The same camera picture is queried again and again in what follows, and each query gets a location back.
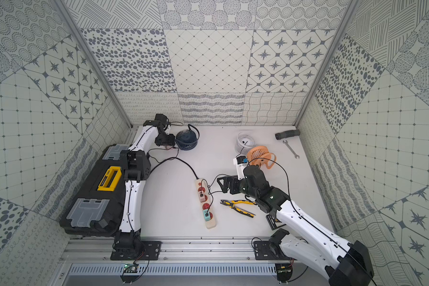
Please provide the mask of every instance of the white fan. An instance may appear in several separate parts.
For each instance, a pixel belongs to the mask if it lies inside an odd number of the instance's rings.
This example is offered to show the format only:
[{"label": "white fan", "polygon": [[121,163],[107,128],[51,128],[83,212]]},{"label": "white fan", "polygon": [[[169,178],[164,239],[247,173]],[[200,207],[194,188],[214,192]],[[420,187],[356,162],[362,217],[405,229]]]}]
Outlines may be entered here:
[{"label": "white fan", "polygon": [[246,154],[254,147],[256,147],[256,140],[254,140],[247,131],[238,133],[235,144],[235,151],[237,151],[238,154],[246,156]]}]

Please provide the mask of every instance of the pliers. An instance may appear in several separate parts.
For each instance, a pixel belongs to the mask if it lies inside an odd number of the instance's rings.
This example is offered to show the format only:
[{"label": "pliers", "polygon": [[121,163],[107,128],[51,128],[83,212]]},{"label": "pliers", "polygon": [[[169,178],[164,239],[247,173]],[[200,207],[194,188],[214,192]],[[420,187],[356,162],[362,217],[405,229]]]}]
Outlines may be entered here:
[{"label": "pliers", "polygon": [[235,204],[253,204],[253,205],[256,205],[256,203],[253,203],[251,201],[242,200],[242,199],[239,199],[239,200],[222,199],[221,204],[227,205],[229,208],[234,209],[235,211],[241,213],[242,215],[246,215],[249,217],[255,216],[255,214],[253,214],[252,212],[249,212],[247,210],[244,210],[244,209],[241,209],[241,208],[235,206]]}]

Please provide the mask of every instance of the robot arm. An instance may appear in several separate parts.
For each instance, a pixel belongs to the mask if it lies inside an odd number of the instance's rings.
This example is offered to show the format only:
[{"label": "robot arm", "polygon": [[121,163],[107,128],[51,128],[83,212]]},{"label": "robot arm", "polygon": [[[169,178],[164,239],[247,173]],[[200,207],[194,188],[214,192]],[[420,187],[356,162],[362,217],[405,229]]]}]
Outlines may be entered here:
[{"label": "robot arm", "polygon": [[146,154],[153,140],[157,146],[175,145],[175,136],[168,134],[169,130],[167,117],[156,114],[154,120],[143,124],[141,134],[129,149],[121,152],[120,165],[124,171],[126,194],[123,218],[114,239],[113,251],[119,251],[124,259],[133,260],[143,252],[140,206],[144,185],[151,172],[151,163]]},{"label": "robot arm", "polygon": [[302,261],[328,279],[331,285],[367,286],[374,273],[366,246],[359,241],[352,244],[322,226],[282,190],[270,186],[258,166],[245,166],[244,158],[240,156],[234,161],[237,176],[218,179],[222,191],[230,190],[231,194],[243,193],[254,198],[262,211],[294,229],[308,242],[303,243],[286,230],[279,229],[269,240],[272,253]]}]

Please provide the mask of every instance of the ventilation grille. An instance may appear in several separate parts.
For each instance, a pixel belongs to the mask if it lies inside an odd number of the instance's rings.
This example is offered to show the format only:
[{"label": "ventilation grille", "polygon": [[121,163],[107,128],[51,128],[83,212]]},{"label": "ventilation grille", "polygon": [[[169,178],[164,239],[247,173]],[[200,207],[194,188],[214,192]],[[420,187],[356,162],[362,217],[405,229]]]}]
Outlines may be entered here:
[{"label": "ventilation grille", "polygon": [[[146,263],[140,262],[137,273],[125,275],[139,275],[146,268]],[[83,264],[74,263],[69,275],[120,275],[124,264]],[[150,263],[146,275],[274,275],[273,263]]]}]

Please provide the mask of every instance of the wrench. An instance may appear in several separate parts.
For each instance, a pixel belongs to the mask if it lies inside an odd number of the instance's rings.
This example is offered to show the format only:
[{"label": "wrench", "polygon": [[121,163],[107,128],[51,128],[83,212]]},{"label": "wrench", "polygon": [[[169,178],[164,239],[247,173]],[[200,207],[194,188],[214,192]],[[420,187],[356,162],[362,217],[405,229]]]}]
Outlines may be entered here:
[{"label": "wrench", "polygon": [[288,146],[289,150],[291,150],[292,154],[294,154],[294,157],[295,157],[296,159],[299,159],[299,158],[300,158],[300,156],[299,156],[299,155],[297,155],[297,154],[294,152],[294,150],[292,150],[291,146],[289,146],[289,144],[288,144],[288,141],[287,141],[287,140],[283,140],[283,143],[285,143],[285,144],[286,144],[286,146]]}]

